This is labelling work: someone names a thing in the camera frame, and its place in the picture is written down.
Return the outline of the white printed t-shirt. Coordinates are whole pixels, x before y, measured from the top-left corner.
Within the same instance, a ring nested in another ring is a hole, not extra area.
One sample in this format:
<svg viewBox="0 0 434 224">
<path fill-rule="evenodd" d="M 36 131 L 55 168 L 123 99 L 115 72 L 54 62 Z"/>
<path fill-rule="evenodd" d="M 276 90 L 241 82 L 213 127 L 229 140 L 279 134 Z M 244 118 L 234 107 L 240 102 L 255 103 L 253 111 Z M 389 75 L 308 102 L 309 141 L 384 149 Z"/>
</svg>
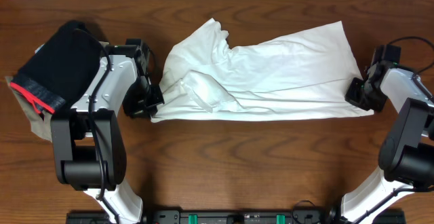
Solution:
<svg viewBox="0 0 434 224">
<path fill-rule="evenodd" d="M 164 102 L 152 122 L 172 119 L 286 121 L 361 117 L 345 93 L 360 72 L 341 22 L 230 47 L 210 19 L 168 54 Z"/>
</svg>

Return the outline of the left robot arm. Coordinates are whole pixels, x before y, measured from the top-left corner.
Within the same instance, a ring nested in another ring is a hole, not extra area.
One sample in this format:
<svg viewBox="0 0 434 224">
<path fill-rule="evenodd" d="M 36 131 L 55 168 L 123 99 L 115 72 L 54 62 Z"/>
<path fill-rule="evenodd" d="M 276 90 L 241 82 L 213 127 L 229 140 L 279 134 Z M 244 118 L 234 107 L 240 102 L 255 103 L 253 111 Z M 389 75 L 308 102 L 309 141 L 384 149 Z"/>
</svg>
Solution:
<svg viewBox="0 0 434 224">
<path fill-rule="evenodd" d="M 140 39 L 106 45 L 83 96 L 51 119 L 58 180 L 91 196 L 101 211 L 70 212 L 67 223 L 142 223 L 143 201 L 125 178 L 119 111 L 150 119 L 164 99 L 148 72 L 152 51 Z"/>
</svg>

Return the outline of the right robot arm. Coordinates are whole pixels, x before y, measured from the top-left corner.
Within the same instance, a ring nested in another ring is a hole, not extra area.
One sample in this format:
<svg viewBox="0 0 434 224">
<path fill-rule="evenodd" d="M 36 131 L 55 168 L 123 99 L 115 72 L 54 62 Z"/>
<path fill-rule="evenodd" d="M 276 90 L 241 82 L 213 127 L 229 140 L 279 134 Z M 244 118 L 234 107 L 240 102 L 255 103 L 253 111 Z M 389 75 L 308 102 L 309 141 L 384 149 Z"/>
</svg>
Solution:
<svg viewBox="0 0 434 224">
<path fill-rule="evenodd" d="M 342 197 L 333 217 L 337 223 L 373 223 L 405 196 L 433 190 L 433 147 L 420 141 L 433 138 L 432 94 L 416 74 L 399 68 L 385 73 L 380 91 L 398 117 L 382 143 L 375 171 Z"/>
</svg>

